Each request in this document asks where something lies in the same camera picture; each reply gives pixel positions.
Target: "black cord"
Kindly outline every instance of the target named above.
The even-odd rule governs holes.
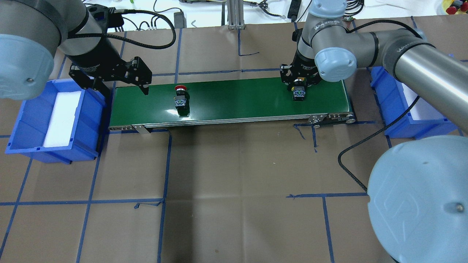
[[[176,42],[176,30],[174,28],[174,25],[172,24],[171,20],[169,20],[164,15],[158,14],[158,13],[153,12],[153,11],[134,10],[134,9],[125,9],[122,12],[116,12],[116,13],[117,14],[122,14],[122,15],[141,13],[141,14],[149,14],[149,15],[158,16],[162,20],[166,21],[168,23],[169,27],[171,28],[171,31],[172,31],[172,40],[171,40],[171,42],[166,44],[166,45],[154,46],[154,45],[148,45],[148,44],[140,43],[140,42],[137,42],[135,40],[128,39],[126,37],[121,37],[121,36],[116,36],[116,35],[111,35],[111,34],[106,34],[106,33],[101,33],[101,34],[100,33],[87,33],[87,34],[69,35],[68,39],[83,38],[83,37],[107,37],[107,38],[114,38],[114,39],[122,40],[122,41],[125,41],[125,42],[128,42],[128,43],[131,43],[133,45],[137,45],[137,46],[144,47],[144,48],[149,48],[149,49],[165,49],[165,48],[168,48],[168,47],[172,46]]]
[[[414,99],[413,103],[405,110],[404,113],[402,113],[398,118],[396,118],[396,120],[394,120],[392,123],[390,123],[389,125],[383,127],[382,129],[374,132],[372,135],[370,135],[369,137],[365,138],[364,140],[358,142],[358,143],[355,143],[353,145],[351,145],[350,147],[344,149],[342,152],[340,152],[340,154],[338,155],[338,164],[340,165],[340,167],[347,173],[349,174],[349,176],[351,176],[351,178],[365,191],[367,192],[367,187],[350,171],[348,170],[348,168],[346,168],[346,166],[344,166],[344,164],[341,162],[341,156],[343,156],[343,154],[345,154],[347,151],[353,149],[354,147],[356,146],[359,146],[365,142],[367,142],[368,140],[374,138],[377,134],[387,130],[388,128],[390,128],[390,126],[394,125],[395,123],[397,123],[399,120],[401,120],[403,117],[406,116],[406,114],[414,107],[414,105],[417,103],[417,101],[419,100],[419,96],[416,97],[416,99]]]
[[[123,17],[123,16],[122,16],[122,18],[125,19],[125,20],[130,21],[138,30],[138,26],[132,20],[130,20],[130,19],[126,18],[126,17]]]
[[[407,29],[409,32],[411,32],[415,37],[418,37],[418,38],[422,38],[412,27],[410,27],[409,25],[405,24],[405,23],[402,23],[400,21],[395,21],[395,20],[388,20],[388,19],[381,19],[381,20],[375,20],[375,21],[372,21],[372,22],[369,22],[369,23],[365,23],[363,25],[360,25],[356,28],[353,28],[351,30],[347,30],[348,33],[352,33],[354,31],[357,31],[361,28],[365,28],[367,26],[370,26],[370,25],[373,25],[373,24],[377,24],[377,23],[389,23],[389,24],[395,24],[395,25],[399,25],[399,26],[402,26],[404,27],[405,29]]]
[[[140,26],[138,27],[139,30],[142,30],[142,29],[141,29],[141,26],[143,25],[143,23],[146,23],[146,25],[147,25],[148,27],[150,27],[149,24],[148,24],[148,22],[143,21],[143,22],[140,23]]]
[[[282,17],[282,15],[272,14],[272,13],[266,11],[265,9],[262,9],[262,10],[263,10],[263,11],[265,12],[265,14],[267,14],[267,15],[271,15],[271,16],[274,16],[274,17]]]
[[[171,8],[168,8],[166,10],[162,10],[162,11],[156,11],[156,2],[158,0],[154,0],[154,4],[153,4],[153,11],[155,11],[156,13],[162,13],[162,12],[166,12],[166,11],[169,11],[169,10],[172,10],[172,9],[178,9],[180,12],[182,12],[182,9],[178,8],[178,7],[171,7]]]
[[[364,0],[347,0],[346,1],[346,11],[351,11],[356,8],[359,8],[355,12],[345,12],[344,16],[353,16],[361,13],[362,9],[364,8]]]
[[[307,10],[309,9],[310,4],[312,4],[312,0],[310,0],[309,4],[307,5],[306,9],[304,10],[304,12],[303,12],[302,15],[300,16],[300,18],[296,20],[296,23],[299,22],[299,21],[301,20],[301,18],[305,15],[305,13],[307,12]]]

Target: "blue plastic container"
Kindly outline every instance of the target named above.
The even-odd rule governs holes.
[[[371,72],[371,87],[375,89],[379,99],[385,123],[389,124],[397,119],[408,107],[401,82],[388,74],[383,67],[374,67]],[[426,108],[436,112],[435,118],[413,119],[408,113],[403,119],[385,131],[390,138],[416,138],[445,135],[457,129],[457,126],[443,117],[427,102],[420,99],[416,106],[426,104]]]
[[[70,142],[67,146],[43,147],[58,92],[80,91]],[[93,160],[105,99],[91,89],[81,89],[73,80],[48,81],[44,92],[23,101],[5,153],[21,153],[41,162]]]

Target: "blue tape line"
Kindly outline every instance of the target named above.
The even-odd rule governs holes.
[[[296,130],[299,131],[300,136],[301,136],[303,139],[306,139],[306,138],[304,138],[304,135],[302,135],[302,132],[301,132],[300,129],[299,129],[300,125],[294,124],[293,126],[294,126],[294,128],[295,128]]]
[[[179,75],[217,74],[217,73],[231,73],[231,72],[236,72],[236,71],[240,71],[240,70],[233,69],[233,70],[217,70],[217,71],[183,72],[183,73],[179,73]]]
[[[151,130],[151,133],[153,132],[169,132],[169,136],[171,136],[171,132],[168,129],[156,129],[156,130]]]
[[[286,198],[312,198],[312,197],[365,197],[367,193],[322,193],[322,194],[300,194],[288,195]]]
[[[15,219],[16,210],[18,209],[18,203],[20,202],[21,195],[23,194],[24,185],[26,184],[26,180],[28,179],[28,174],[29,174],[29,170],[31,169],[31,164],[32,164],[32,158],[29,159],[28,167],[26,168],[26,172],[24,173],[23,182],[21,183],[20,191],[18,193],[18,197],[16,198],[16,203],[15,203],[15,206],[13,208],[13,211],[11,213],[11,217],[10,217],[10,221],[8,223],[7,231],[5,232],[5,236],[3,237],[3,242],[2,242],[1,247],[0,247],[0,259],[1,259],[1,255],[3,254],[3,250],[5,249],[5,245],[7,243],[8,235],[10,234],[11,225],[13,224],[13,220]]]
[[[158,74],[153,74],[153,77],[159,77],[159,76],[175,76],[175,73],[158,73]]]
[[[72,200],[72,201],[25,201],[4,202],[0,206],[7,205],[86,205],[86,204],[125,204],[125,203],[150,203],[163,202],[164,198],[137,198],[137,199],[105,199],[105,200]]]
[[[140,205],[151,205],[151,206],[159,206],[160,204],[162,204],[163,202],[157,202],[155,204],[149,204],[149,203],[137,203],[133,208],[134,209],[138,209],[140,207]]]
[[[252,71],[279,71],[279,68],[256,68],[256,69],[241,69],[241,72],[252,72]]]
[[[83,249],[83,241],[85,239],[86,225],[88,224],[88,216],[89,216],[90,206],[91,206],[90,203],[88,203],[88,205],[86,206],[85,220],[84,220],[84,223],[83,223],[83,228],[81,230],[80,245],[78,247],[78,254],[76,256],[76,263],[79,263],[80,259],[81,259],[81,250]]]
[[[140,198],[140,199],[115,199],[115,200],[92,200],[91,204],[125,204],[125,203],[150,203],[164,202],[163,198]]]
[[[166,158],[166,178],[164,181],[164,199],[168,196],[168,184],[169,184],[169,167],[171,164],[171,151],[172,151],[172,134],[169,133],[169,142],[168,142],[168,156]]]
[[[417,29],[416,21],[414,21],[414,17],[411,16],[411,21],[413,21],[413,27]]]
[[[333,256],[333,245],[331,243],[330,223],[328,221],[327,201],[325,200],[325,197],[322,197],[322,204],[323,204],[323,216],[325,218],[325,229],[327,230],[328,250],[330,253],[330,261],[331,263],[335,263],[335,257]]]
[[[109,116],[107,117],[107,124],[106,124],[107,127],[109,126],[109,121],[110,121],[110,111],[109,111],[108,115]],[[92,180],[92,183],[91,183],[91,189],[89,190],[88,205],[86,206],[86,213],[85,213],[85,218],[84,218],[84,222],[83,222],[83,228],[81,230],[80,244],[78,246],[78,253],[76,255],[76,263],[79,263],[80,259],[81,259],[81,250],[83,249],[83,241],[85,239],[86,226],[88,224],[89,209],[91,208],[91,200],[93,198],[94,186],[96,184],[96,177],[97,177],[97,171],[99,169],[99,163],[101,162],[101,155],[102,155],[102,150],[104,148],[105,136],[106,136],[105,134],[103,134],[101,136],[101,145],[99,145],[99,154],[98,154],[97,159],[96,159],[96,166],[95,166],[95,169],[94,169],[93,180]]]
[[[87,204],[86,200],[74,201],[27,201],[19,202],[18,205],[84,205]]]
[[[179,42],[177,43],[177,59],[175,61],[175,76],[174,83],[177,83],[177,78],[179,75],[179,60],[180,60],[180,44],[182,42],[182,29],[179,29]]]
[[[166,202],[162,203],[161,222],[159,224],[158,263],[161,263],[162,234],[164,230],[164,218],[166,217]]]
[[[356,28],[356,23],[354,22],[354,20],[351,21],[351,24],[352,24],[353,28]]]
[[[392,147],[392,141],[388,135],[385,135],[385,138],[387,139],[388,148],[390,149]]]
[[[60,75],[62,74],[63,67],[65,66],[65,60],[66,60],[66,55],[63,55],[63,60],[62,60],[62,65],[60,66],[60,70],[58,71],[57,79],[60,78]]]
[[[317,140],[315,139],[315,128],[313,126],[310,126],[312,128],[312,139],[314,140],[314,151],[317,153]]]
[[[354,122],[352,124],[375,124],[376,121],[358,121],[358,122]]]
[[[258,53],[260,53],[260,51],[255,52],[255,53],[251,53],[251,54],[242,54],[241,55],[241,30],[238,29],[237,30],[237,54],[239,55],[239,57],[255,55],[255,54],[258,54]]]
[[[312,126],[312,124],[309,124],[309,123],[297,123],[297,124],[295,124],[295,126],[304,127],[304,126]]]

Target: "conveyor belt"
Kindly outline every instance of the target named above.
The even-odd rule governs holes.
[[[190,94],[190,114],[180,117],[174,106],[176,85]],[[325,82],[307,89],[305,101],[294,102],[280,78],[225,80],[154,85],[145,96],[138,87],[115,92],[110,130],[309,118],[353,114],[346,87]]]

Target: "blue tape grid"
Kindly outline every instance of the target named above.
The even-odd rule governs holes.
[[[13,212],[11,213],[11,217],[10,217],[10,221],[8,223],[7,230],[6,230],[5,235],[3,237],[3,241],[2,241],[2,244],[1,244],[1,247],[0,247],[0,259],[1,259],[1,255],[3,254],[3,250],[5,249],[5,245],[7,243],[8,235],[10,234],[10,229],[11,229],[11,225],[13,224],[13,219],[15,219],[16,210],[18,209],[18,203],[20,202],[21,194],[23,193],[24,185],[26,184],[26,179],[28,178],[29,169],[31,168],[31,163],[32,163],[32,158],[29,159],[28,167],[26,168],[26,172],[24,173],[23,182],[21,183],[21,188],[20,188],[20,191],[18,193],[18,197],[16,198],[15,206],[13,208]]]
[[[122,57],[122,54],[123,54],[123,50],[124,50],[124,44],[122,44],[122,48],[120,50],[120,57]],[[62,62],[62,66],[61,66],[61,69],[60,69],[60,72],[58,74],[58,76],[61,75],[61,72],[63,70],[63,67],[64,67],[64,64],[65,64],[65,59],[63,59],[63,62]],[[113,89],[112,89],[112,93],[114,92],[115,90],[115,85],[116,83],[114,82],[113,84]],[[108,104],[108,108],[110,109],[111,107],[111,102],[109,102]],[[108,114],[106,117],[104,117],[105,121],[107,122],[107,124],[109,123],[110,121],[110,114]],[[153,130],[152,132],[168,132],[168,130]],[[96,182],[96,177],[97,177],[97,172],[98,172],[98,169],[99,169],[99,164],[100,164],[100,160],[101,160],[101,153],[102,153],[102,150],[103,150],[103,146],[104,146],[104,142],[105,142],[105,136],[109,134],[107,132],[105,132],[102,136],[101,136],[101,143],[99,145],[99,155],[96,159],[96,166],[95,166],[95,170],[94,170],[94,174],[93,174],[93,180],[92,180],[92,183],[91,183],[91,188],[90,188],[90,192],[89,192],[89,197],[88,197],[88,200],[72,200],[72,201],[31,201],[31,202],[20,202],[21,200],[21,195],[22,195],[22,192],[24,190],[24,186],[26,184],[26,181],[27,181],[27,178],[28,178],[28,174],[29,174],[29,170],[30,170],[30,167],[31,167],[31,164],[32,164],[32,161],[33,159],[30,159],[29,160],[29,163],[28,163],[28,166],[27,166],[27,169],[26,169],[26,172],[25,172],[25,175],[24,175],[24,178],[23,178],[23,182],[21,184],[21,187],[20,187],[20,190],[19,190],[19,193],[18,193],[18,197],[16,199],[15,202],[1,202],[0,203],[0,206],[13,206],[13,211],[12,211],[12,215],[10,217],[10,221],[8,223],[8,227],[7,227],[7,230],[5,232],[5,235],[4,235],[4,238],[3,238],[3,241],[2,241],[2,245],[0,247],[0,258],[3,254],[3,251],[4,251],[4,248],[5,248],[5,245],[6,245],[6,242],[7,242],[7,239],[8,239],[8,235],[9,235],[9,232],[11,230],[11,226],[13,224],[13,221],[14,221],[14,218],[15,218],[15,215],[16,215],[16,211],[17,211],[17,208],[18,206],[20,205],[87,205],[87,208],[86,208],[86,213],[85,213],[85,218],[84,218],[84,222],[83,222],[83,228],[82,228],[82,231],[81,231],[81,237],[80,237],[80,244],[79,244],[79,249],[78,249],[78,253],[77,253],[77,258],[76,258],[76,262],[78,263],[80,261],[80,256],[81,256],[81,252],[82,252],[82,247],[83,247],[83,241],[84,241],[84,236],[85,236],[85,233],[86,233],[86,226],[87,226],[87,222],[88,222],[88,217],[89,217],[89,210],[90,210],[90,206],[91,204],[121,204],[121,203],[136,203],[137,205],[135,206],[135,209],[138,208],[138,205],[139,204],[147,204],[147,203],[155,203],[155,202],[158,202],[157,204],[151,204],[151,205],[158,205],[160,203],[163,203],[163,211],[162,211],[162,214],[161,214],[161,222],[160,222],[160,226],[161,226],[161,229],[160,229],[160,237],[159,237],[159,247],[158,247],[158,262],[160,262],[160,255],[161,255],[161,244],[162,244],[162,227],[163,227],[163,224],[164,224],[164,216],[165,216],[165,198],[167,196],[167,188],[168,188],[168,175],[169,175],[169,164],[170,164],[170,154],[171,154],[171,144],[172,144],[172,136],[171,134],[169,133],[169,143],[168,143],[168,155],[167,155],[167,161],[166,161],[166,175],[165,175],[165,183],[164,183],[164,195],[163,195],[163,198],[141,198],[141,199],[114,199],[114,200],[92,200],[92,196],[93,196],[93,192],[94,192],[94,187],[95,187],[95,182]],[[1,135],[0,138],[9,138],[10,135]]]
[[[333,243],[331,240],[330,222],[328,218],[327,200],[326,197],[362,197],[367,196],[367,193],[322,193],[322,194],[300,194],[288,195],[286,198],[322,198],[323,217],[325,220],[325,230],[327,232],[328,250],[330,254],[330,262],[335,263],[335,256],[333,255]]]

